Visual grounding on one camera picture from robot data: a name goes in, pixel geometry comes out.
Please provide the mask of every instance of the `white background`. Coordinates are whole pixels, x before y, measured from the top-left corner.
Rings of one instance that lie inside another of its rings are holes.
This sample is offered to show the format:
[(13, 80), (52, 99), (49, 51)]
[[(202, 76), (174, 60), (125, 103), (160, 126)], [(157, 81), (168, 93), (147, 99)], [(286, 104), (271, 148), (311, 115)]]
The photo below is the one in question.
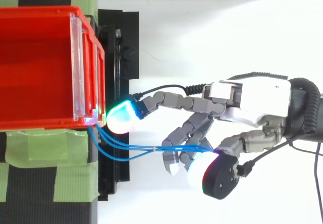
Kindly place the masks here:
[[(131, 93), (252, 71), (304, 77), (323, 90), (323, 1), (100, 0), (99, 8), (140, 12), (140, 80), (131, 81)], [(140, 122), (130, 142), (159, 145), (189, 116), (161, 108)], [(225, 137), (249, 130), (215, 122), (207, 137), (216, 147)], [(295, 145), (316, 149), (310, 142)], [(239, 160), (255, 156), (243, 154)], [(313, 164), (314, 155), (285, 147), (257, 163), (219, 201), (190, 190), (184, 168), (171, 176), (161, 154), (150, 154), (132, 161), (131, 181), (119, 183), (117, 193), (99, 203), (98, 223), (320, 223)]]

